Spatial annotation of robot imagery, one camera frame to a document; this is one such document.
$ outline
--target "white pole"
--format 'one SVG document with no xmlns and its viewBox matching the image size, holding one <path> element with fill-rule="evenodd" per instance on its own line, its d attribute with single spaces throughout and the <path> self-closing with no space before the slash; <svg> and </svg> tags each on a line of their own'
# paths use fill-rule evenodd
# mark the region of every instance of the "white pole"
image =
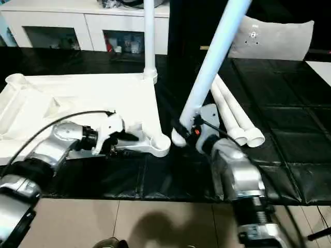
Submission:
<svg viewBox="0 0 331 248">
<path fill-rule="evenodd" d="M 215 81 L 213 82 L 210 91 L 212 92 L 213 98 L 215 100 L 219 114 L 221 115 L 221 118 L 223 120 L 228 135 L 234 138 L 238 142 L 238 144 L 243 146 L 244 144 L 247 143 L 247 139 L 245 137 L 245 131 L 239 127 L 236 119 L 234 118 L 231 110 L 229 109 L 229 106 L 225 101 L 223 95 L 221 94 L 220 89 L 217 87 Z"/>
<path fill-rule="evenodd" d="M 179 122 L 189 131 L 193 126 L 193 117 L 201 108 L 251 1 L 229 0 L 227 3 L 179 119 Z M 172 141 L 176 146 L 183 147 L 186 145 L 185 139 L 175 129 L 172 130 Z"/>
<path fill-rule="evenodd" d="M 232 114 L 236 118 L 239 126 L 245 130 L 247 145 L 249 147 L 257 147 L 262 145 L 265 141 L 265 137 L 260 131 L 260 129 L 254 126 L 252 121 L 249 119 L 243 108 L 240 106 L 238 101 L 232 95 L 231 91 L 228 89 L 228 87 L 218 74 L 216 75 L 216 79 L 216 85 L 219 88 L 224 99 L 226 100 Z"/>
<path fill-rule="evenodd" d="M 157 82 L 154 52 L 154 0 L 144 0 L 145 10 L 145 69 L 144 77 L 153 78 Z"/>
</svg>

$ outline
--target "black cable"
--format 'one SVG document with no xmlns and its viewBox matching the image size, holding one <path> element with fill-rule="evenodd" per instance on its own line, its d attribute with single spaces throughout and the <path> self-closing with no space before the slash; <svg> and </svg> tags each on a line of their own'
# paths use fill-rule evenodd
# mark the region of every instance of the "black cable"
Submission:
<svg viewBox="0 0 331 248">
<path fill-rule="evenodd" d="M 236 146 L 240 149 L 240 151 L 243 152 L 242 147 L 239 145 L 239 143 L 234 138 L 232 138 L 231 136 L 229 136 L 226 132 L 224 132 L 223 130 L 221 130 L 220 128 L 218 128 L 218 127 L 214 126 L 213 124 L 205 121 L 204 119 L 201 118 L 201 116 L 197 116 L 194 120 L 197 121 L 198 124 L 204 123 L 207 126 L 213 128 L 214 130 L 220 132 L 222 135 L 224 135 L 229 140 L 231 140 L 233 143 L 235 143 Z M 275 189 L 276 194 L 278 195 L 278 197 L 281 198 L 281 199 L 283 199 L 283 196 L 281 195 L 280 190 L 278 189 L 278 187 L 276 186 L 276 184 L 274 183 L 274 181 L 272 180 L 272 178 L 267 174 L 267 172 L 265 172 L 264 169 L 260 165 L 255 164 L 255 163 L 252 163 L 252 164 L 254 164 L 258 168 L 258 170 L 260 171 L 260 173 L 263 174 L 267 178 L 267 180 L 269 181 L 269 183 L 271 184 L 271 186 Z M 292 224 L 293 224 L 293 226 L 295 228 L 295 231 L 296 231 L 296 233 L 298 235 L 298 238 L 300 240 L 300 247 L 301 248 L 306 248 L 307 246 L 306 246 L 306 243 L 305 243 L 305 241 L 303 239 L 302 233 L 301 233 L 301 231 L 299 229 L 299 226 L 298 226 L 296 220 L 294 219 L 294 216 L 293 216 L 293 214 L 292 214 L 289 206 L 284 205 L 284 207 L 285 207 L 285 210 L 286 210 L 286 212 L 287 212 L 287 214 L 288 214 L 288 216 L 289 216 L 289 218 L 290 218 L 290 220 L 291 220 L 291 222 L 292 222 Z"/>
<path fill-rule="evenodd" d="M 3 177 L 6 173 L 6 171 L 8 170 L 8 168 L 12 165 L 12 162 L 17 158 L 17 156 L 28 146 L 28 144 L 31 143 L 31 141 L 33 141 L 40 133 L 42 133 L 43 131 L 45 131 L 47 128 L 49 128 L 50 126 L 62 121 L 62 120 L 65 120 L 65 119 L 68 119 L 68 118 L 71 118 L 71 117 L 74 117 L 74 116 L 78 116 L 78 115 L 85 115 L 85 114 L 98 114 L 98 113 L 105 113 L 106 115 L 110 116 L 112 115 L 111 112 L 109 111 L 105 111 L 105 110 L 92 110 L 92 111 L 82 111 L 82 112 L 78 112 L 78 113 L 74 113 L 74 114 L 71 114 L 71 115 L 66 115 L 62 118 L 59 118 L 49 124 L 47 124 L 46 126 L 44 126 L 42 129 L 40 129 L 38 132 L 36 132 L 31 138 L 29 138 L 24 144 L 23 146 L 21 146 L 21 148 L 14 154 L 14 156 L 8 161 L 6 167 L 4 168 L 4 170 L 2 171 L 1 173 L 1 177 Z"/>
<path fill-rule="evenodd" d="M 326 228 L 329 229 L 329 225 L 328 225 L 328 223 L 326 222 L 326 219 L 325 219 L 324 215 L 322 214 L 322 212 L 321 212 L 319 206 L 317 206 L 317 210 L 318 210 L 318 212 L 319 212 L 319 214 L 320 214 L 320 217 L 321 217 L 321 219 L 322 219 L 323 227 L 325 228 L 325 226 L 326 226 Z M 330 241 L 330 236 L 331 236 L 331 235 L 328 235 L 328 236 L 327 236 L 327 239 L 328 239 L 329 243 L 331 243 L 331 241 Z"/>
</svg>

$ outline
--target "white pipe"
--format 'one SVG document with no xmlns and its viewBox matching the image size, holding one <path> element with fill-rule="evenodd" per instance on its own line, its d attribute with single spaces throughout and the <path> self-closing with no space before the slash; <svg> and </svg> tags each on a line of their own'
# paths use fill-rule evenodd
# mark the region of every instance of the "white pipe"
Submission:
<svg viewBox="0 0 331 248">
<path fill-rule="evenodd" d="M 144 0 L 145 10 L 145 69 L 144 77 L 157 81 L 154 52 L 154 0 Z"/>
<path fill-rule="evenodd" d="M 254 126 L 252 121 L 249 119 L 243 108 L 240 106 L 238 101 L 232 95 L 226 84 L 223 82 L 221 77 L 216 75 L 216 85 L 220 89 L 221 94 L 225 98 L 232 114 L 236 118 L 239 126 L 245 130 L 245 136 L 247 138 L 247 145 L 249 147 L 257 147 L 264 143 L 265 137 L 258 129 Z"/>
<path fill-rule="evenodd" d="M 210 91 L 212 92 L 213 98 L 215 100 L 216 106 L 218 108 L 219 114 L 221 115 L 228 135 L 234 138 L 238 142 L 238 144 L 243 146 L 247 143 L 245 131 L 239 127 L 215 81 L 213 82 Z"/>
<path fill-rule="evenodd" d="M 231 46 L 242 18 L 247 12 L 251 0 L 229 0 L 218 24 L 207 55 L 187 99 L 179 122 L 191 130 L 193 118 L 201 108 L 217 71 L 223 63 Z M 172 130 L 172 141 L 176 146 L 183 147 L 186 141 L 175 129 Z"/>
<path fill-rule="evenodd" d="M 170 147 L 171 141 L 166 135 L 162 133 L 159 112 L 157 109 L 155 89 L 154 85 L 150 81 L 152 81 L 152 79 L 146 79 L 142 82 L 142 84 L 147 84 L 145 86 L 144 93 L 147 96 L 154 96 L 153 103 L 151 102 L 151 99 L 149 99 L 149 107 L 142 113 L 145 120 L 142 124 L 142 129 L 144 134 L 149 138 L 149 140 L 153 141 L 151 143 L 151 146 L 158 150 L 165 150 Z"/>
</svg>

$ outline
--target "black cloth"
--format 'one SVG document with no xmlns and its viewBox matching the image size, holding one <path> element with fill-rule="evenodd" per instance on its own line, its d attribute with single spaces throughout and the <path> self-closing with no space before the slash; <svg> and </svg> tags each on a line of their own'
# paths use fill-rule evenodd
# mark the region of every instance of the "black cloth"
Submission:
<svg viewBox="0 0 331 248">
<path fill-rule="evenodd" d="M 105 52 L 0 48 L 0 54 L 1 88 L 13 73 L 129 73 L 144 68 L 143 57 Z M 202 58 L 156 56 L 155 91 L 162 131 L 168 136 L 171 119 L 179 117 L 201 62 Z M 262 146 L 244 149 L 280 190 L 281 198 L 264 177 L 273 202 L 330 205 L 331 87 L 300 61 L 227 59 L 219 73 L 266 137 Z M 132 153 L 68 161 L 46 197 L 220 201 L 206 158 L 190 147 L 174 146 L 164 158 Z"/>
</svg>

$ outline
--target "white countertop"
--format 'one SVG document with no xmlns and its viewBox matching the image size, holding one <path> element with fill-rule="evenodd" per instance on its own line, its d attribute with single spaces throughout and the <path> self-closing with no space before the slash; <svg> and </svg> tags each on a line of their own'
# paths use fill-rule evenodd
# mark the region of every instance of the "white countertop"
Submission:
<svg viewBox="0 0 331 248">
<path fill-rule="evenodd" d="M 0 6 L 0 11 L 38 11 L 38 12 L 66 12 L 85 14 L 111 14 L 117 16 L 143 17 L 143 9 L 125 6 L 104 9 L 97 0 L 11 0 Z M 169 18 L 169 2 L 155 8 L 155 17 Z"/>
<path fill-rule="evenodd" d="M 331 63 L 307 61 L 307 64 L 331 86 Z"/>
</svg>

